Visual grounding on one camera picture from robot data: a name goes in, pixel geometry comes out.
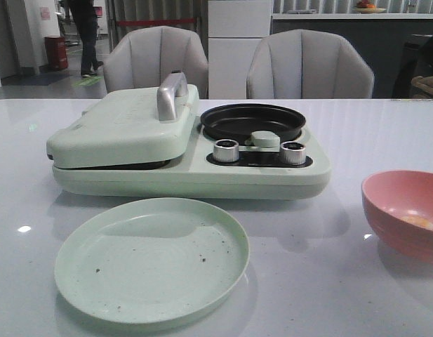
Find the mint green hinged lid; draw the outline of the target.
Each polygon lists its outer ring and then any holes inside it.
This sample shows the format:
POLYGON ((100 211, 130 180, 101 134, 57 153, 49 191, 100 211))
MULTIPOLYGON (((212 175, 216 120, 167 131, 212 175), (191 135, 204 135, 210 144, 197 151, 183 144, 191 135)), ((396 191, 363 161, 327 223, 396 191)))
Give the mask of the mint green hinged lid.
POLYGON ((159 87, 113 91, 46 142, 60 169, 168 161, 185 153, 199 91, 182 72, 159 87))

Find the pink bowl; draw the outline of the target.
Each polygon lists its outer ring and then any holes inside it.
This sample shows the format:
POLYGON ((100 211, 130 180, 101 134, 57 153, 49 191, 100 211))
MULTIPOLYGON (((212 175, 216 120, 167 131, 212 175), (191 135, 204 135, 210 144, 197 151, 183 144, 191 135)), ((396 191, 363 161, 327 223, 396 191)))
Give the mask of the pink bowl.
POLYGON ((433 173, 374 173, 361 184, 361 196, 368 224, 386 245, 433 264, 433 173))

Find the mint green breakfast maker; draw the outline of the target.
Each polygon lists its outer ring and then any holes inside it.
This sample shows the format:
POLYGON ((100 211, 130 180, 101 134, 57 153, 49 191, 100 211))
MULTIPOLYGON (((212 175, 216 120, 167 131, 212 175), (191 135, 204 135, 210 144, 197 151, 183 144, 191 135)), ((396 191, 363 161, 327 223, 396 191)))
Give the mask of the mint green breakfast maker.
POLYGON ((327 186, 331 165, 316 138, 304 127, 297 141, 305 145, 308 166, 220 166, 207 160, 213 140, 196 118, 186 153, 152 170, 65 169, 53 176, 66 191, 119 197, 285 199, 315 197, 327 186))

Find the left silver control knob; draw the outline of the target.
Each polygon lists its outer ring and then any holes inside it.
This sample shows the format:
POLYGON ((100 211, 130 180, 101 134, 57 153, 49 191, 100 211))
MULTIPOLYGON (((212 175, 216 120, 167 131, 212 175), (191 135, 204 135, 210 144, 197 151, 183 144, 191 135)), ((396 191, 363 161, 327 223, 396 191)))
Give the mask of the left silver control knob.
POLYGON ((231 139, 215 141, 212 157, 222 163, 233 163, 239 160, 239 143, 231 139))

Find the silver control knob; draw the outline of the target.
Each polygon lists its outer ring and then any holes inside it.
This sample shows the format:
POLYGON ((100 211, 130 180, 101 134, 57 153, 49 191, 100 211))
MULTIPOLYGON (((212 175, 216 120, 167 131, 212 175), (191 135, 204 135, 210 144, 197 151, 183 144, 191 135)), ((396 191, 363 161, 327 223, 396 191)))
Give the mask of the silver control knob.
POLYGON ((305 145, 287 141, 280 144, 279 160, 291 166, 302 165, 306 162, 307 152, 305 145))
POLYGON ((233 163, 239 160, 239 143, 231 139, 215 141, 212 157, 222 163, 233 163))

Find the black round frying pan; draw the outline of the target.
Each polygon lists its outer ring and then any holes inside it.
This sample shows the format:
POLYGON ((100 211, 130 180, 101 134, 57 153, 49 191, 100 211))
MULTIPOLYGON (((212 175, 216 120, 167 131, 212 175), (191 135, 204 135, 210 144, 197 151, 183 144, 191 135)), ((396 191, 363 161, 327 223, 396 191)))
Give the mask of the black round frying pan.
POLYGON ((237 103, 207 110, 201 115, 206 134, 214 140, 244 144, 255 131, 270 131, 280 140, 295 140, 306 118, 291 108, 260 103, 237 103))

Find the right silver control knob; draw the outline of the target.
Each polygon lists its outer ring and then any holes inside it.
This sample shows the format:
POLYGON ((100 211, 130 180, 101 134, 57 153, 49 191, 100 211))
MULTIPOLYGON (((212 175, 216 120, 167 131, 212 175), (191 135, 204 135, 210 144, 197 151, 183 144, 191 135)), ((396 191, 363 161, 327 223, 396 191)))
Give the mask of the right silver control knob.
POLYGON ((279 160, 291 166, 302 165, 306 162, 307 152, 305 145, 287 141, 280 144, 279 160))

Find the mint green round plate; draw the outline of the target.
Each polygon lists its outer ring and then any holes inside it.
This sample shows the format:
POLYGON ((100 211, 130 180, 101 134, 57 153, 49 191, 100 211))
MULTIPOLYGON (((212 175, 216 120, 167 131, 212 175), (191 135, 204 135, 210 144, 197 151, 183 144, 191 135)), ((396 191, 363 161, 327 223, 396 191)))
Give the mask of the mint green round plate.
POLYGON ((55 261, 59 292, 92 317, 151 328, 194 321, 221 304, 249 261, 248 237, 203 201, 154 198, 86 221, 55 261))

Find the left grey upholstered chair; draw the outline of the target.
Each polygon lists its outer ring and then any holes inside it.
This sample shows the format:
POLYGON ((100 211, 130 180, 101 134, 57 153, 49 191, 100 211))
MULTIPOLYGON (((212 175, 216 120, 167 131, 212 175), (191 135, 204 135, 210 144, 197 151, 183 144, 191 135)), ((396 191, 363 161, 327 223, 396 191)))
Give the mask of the left grey upholstered chair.
POLYGON ((174 71, 208 96, 208 60, 199 35, 177 27, 160 26, 129 32, 104 61, 108 93, 121 89, 160 86, 174 71))

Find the white cabinet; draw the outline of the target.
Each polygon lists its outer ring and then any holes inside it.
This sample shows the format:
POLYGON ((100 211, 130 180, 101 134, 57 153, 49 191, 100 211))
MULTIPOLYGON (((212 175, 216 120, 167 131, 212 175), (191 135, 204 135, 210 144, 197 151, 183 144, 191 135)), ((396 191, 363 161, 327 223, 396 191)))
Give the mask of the white cabinet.
POLYGON ((271 1, 208 2, 208 97, 246 98, 255 49, 269 35, 271 1))

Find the red barrier tape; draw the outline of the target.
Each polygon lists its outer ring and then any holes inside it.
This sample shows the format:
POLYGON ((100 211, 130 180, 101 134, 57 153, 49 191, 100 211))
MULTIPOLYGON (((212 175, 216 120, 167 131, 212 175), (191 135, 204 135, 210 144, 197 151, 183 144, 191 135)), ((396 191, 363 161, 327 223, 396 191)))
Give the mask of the red barrier tape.
POLYGON ((165 19, 165 20, 120 20, 116 21, 119 27, 142 27, 142 26, 162 26, 162 25, 183 25, 195 24, 196 18, 165 19))

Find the red trash bin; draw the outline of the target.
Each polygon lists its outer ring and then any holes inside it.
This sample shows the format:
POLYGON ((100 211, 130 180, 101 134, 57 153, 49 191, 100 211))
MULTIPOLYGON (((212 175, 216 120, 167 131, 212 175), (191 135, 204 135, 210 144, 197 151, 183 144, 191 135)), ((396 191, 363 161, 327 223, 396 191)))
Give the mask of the red trash bin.
POLYGON ((65 38, 61 36, 44 37, 48 65, 52 70, 68 68, 65 38))

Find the person in dark clothes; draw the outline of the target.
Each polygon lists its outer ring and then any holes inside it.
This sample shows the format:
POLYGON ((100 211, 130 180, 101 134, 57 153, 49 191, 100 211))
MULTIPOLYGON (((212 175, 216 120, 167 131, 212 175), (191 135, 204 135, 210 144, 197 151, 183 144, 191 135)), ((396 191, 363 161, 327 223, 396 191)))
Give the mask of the person in dark clothes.
POLYGON ((83 78, 95 76, 103 62, 96 57, 95 44, 98 32, 98 17, 93 7, 93 1, 71 0, 67 3, 83 46, 81 76, 83 78))

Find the fruit bowl on counter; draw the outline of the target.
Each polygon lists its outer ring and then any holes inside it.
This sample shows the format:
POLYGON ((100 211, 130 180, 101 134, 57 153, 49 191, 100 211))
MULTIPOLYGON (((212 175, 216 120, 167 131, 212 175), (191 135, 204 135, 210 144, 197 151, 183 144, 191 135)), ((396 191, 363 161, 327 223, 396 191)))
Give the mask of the fruit bowl on counter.
POLYGON ((357 1, 353 7, 354 11, 361 14, 384 13, 386 8, 379 8, 369 0, 357 1))

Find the dark grey counter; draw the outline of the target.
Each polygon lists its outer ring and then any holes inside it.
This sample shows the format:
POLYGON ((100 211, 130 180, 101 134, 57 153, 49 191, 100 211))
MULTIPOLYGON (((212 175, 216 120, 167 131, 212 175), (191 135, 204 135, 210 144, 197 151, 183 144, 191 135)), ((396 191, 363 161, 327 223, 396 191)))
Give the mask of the dark grey counter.
POLYGON ((375 74, 374 98, 409 98, 419 46, 433 14, 274 14, 271 33, 310 29, 346 38, 375 74))

